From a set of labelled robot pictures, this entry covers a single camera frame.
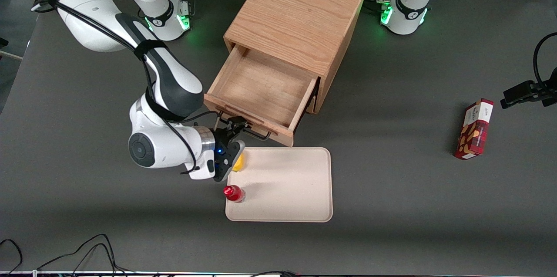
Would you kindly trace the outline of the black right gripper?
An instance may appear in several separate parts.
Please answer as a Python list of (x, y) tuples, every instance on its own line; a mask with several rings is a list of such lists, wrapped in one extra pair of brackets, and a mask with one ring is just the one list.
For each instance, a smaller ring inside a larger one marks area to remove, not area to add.
[(213, 131), (215, 138), (215, 160), (235, 160), (241, 153), (241, 144), (237, 137), (240, 133), (252, 136), (251, 127), (242, 116), (230, 117), (226, 120), (226, 128)]

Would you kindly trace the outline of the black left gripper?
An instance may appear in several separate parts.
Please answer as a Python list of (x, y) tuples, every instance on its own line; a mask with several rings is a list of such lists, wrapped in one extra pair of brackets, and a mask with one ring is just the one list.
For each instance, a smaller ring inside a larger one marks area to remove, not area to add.
[(517, 104), (541, 101), (544, 107), (557, 102), (557, 68), (553, 69), (549, 79), (542, 81), (538, 68), (534, 68), (536, 83), (532, 80), (524, 81), (508, 90), (503, 91), (504, 98), (500, 100), (501, 108), (508, 109)]

